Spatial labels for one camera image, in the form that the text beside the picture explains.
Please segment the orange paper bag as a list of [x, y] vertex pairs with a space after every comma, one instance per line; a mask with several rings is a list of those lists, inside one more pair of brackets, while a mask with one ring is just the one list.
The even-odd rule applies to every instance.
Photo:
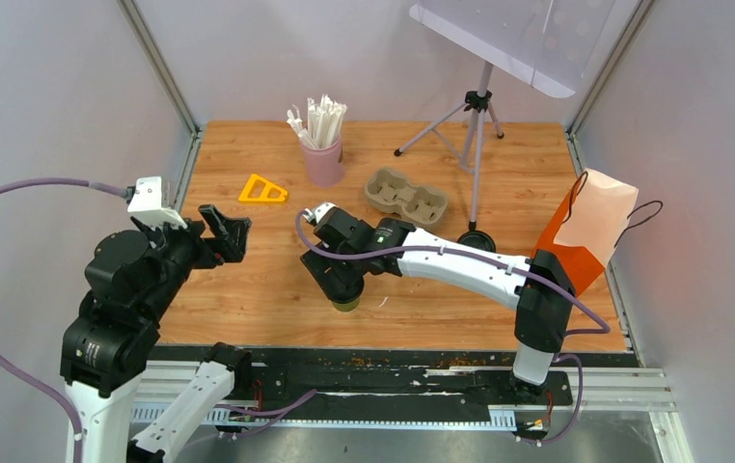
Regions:
[[558, 259], [578, 295], [604, 273], [639, 208], [639, 189], [593, 169], [584, 170], [563, 197], [533, 248]]

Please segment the green paper cup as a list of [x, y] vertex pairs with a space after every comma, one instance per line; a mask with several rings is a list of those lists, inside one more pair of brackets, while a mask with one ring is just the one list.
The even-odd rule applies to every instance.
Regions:
[[346, 303], [333, 302], [332, 306], [339, 312], [349, 313], [354, 311], [360, 305], [360, 300], [355, 299]]

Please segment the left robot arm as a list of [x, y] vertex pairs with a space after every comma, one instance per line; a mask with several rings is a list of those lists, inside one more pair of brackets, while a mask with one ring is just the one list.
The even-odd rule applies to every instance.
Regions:
[[215, 343], [177, 398], [144, 430], [129, 433], [135, 396], [160, 322], [195, 270], [240, 263], [252, 227], [213, 204], [199, 221], [113, 233], [85, 268], [90, 286], [63, 336], [60, 373], [73, 406], [71, 462], [173, 462], [209, 412], [254, 386], [252, 354]]

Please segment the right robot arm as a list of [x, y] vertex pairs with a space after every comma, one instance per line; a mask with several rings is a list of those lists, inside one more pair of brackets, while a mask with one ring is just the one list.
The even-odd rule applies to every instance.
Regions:
[[482, 295], [516, 313], [511, 393], [527, 403], [546, 393], [576, 298], [554, 254], [538, 250], [528, 258], [482, 251], [393, 218], [372, 227], [331, 203], [298, 212], [295, 226], [303, 224], [313, 227], [318, 241], [299, 236], [308, 247], [301, 261], [335, 308], [348, 312], [358, 306], [367, 274], [423, 278]]

